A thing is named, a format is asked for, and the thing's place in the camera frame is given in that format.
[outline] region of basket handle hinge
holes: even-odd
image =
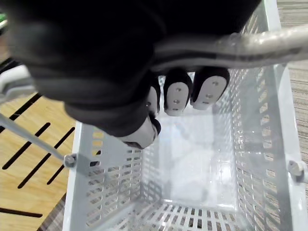
[[[288,171],[296,182],[308,183],[308,167],[304,161],[289,161]]]

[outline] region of black slot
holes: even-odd
[[[60,174],[60,172],[64,169],[64,165],[61,165],[59,167],[59,169],[55,172],[55,174],[49,179],[49,181],[47,182],[48,185],[50,185],[54,179],[56,179],[56,177]]]
[[[39,213],[28,213],[24,211],[18,211],[18,210],[7,209],[7,208],[0,208],[0,213],[14,214],[14,215],[20,215],[20,216],[32,217],[32,218],[41,218],[43,216],[43,214],[39,214]]]
[[[68,137],[70,134],[73,133],[75,128],[71,128],[60,140],[56,143],[54,146],[55,149],[57,149]],[[21,189],[24,187],[24,185],[29,181],[29,179],[39,170],[39,168],[48,160],[48,158],[51,156],[50,153],[47,153],[46,156],[34,167],[34,169],[26,176],[26,178],[18,185],[18,189]]]
[[[22,113],[24,113],[32,104],[34,104],[39,98],[40,94],[35,94],[31,99],[29,99],[24,105],[22,105],[13,115],[9,117],[10,120],[16,120]],[[0,133],[5,130],[5,127],[0,126]]]
[[[39,137],[48,127],[50,126],[50,123],[46,123],[44,126],[42,126],[36,133],[35,136]],[[30,147],[32,143],[31,142],[27,142],[25,143],[12,157],[11,159],[9,159],[8,162],[5,163],[5,165],[3,165],[2,169],[6,170],[8,169],[16,160],[18,157],[21,156],[22,153],[25,152],[25,150],[28,149],[28,147]]]

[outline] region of wooden floor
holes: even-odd
[[[75,122],[62,103],[35,94],[0,111],[60,153],[71,152]],[[58,159],[0,128],[0,230],[36,231],[66,192],[67,177]]]

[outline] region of robotic hand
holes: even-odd
[[[8,16],[11,54],[27,67],[39,93],[64,101],[74,119],[143,149],[161,130],[158,75],[166,75],[169,116],[181,115],[189,100],[206,109],[229,82],[220,67],[199,66],[193,83],[189,66],[152,72],[155,44],[182,34],[239,32],[259,2],[2,0],[0,9]]]

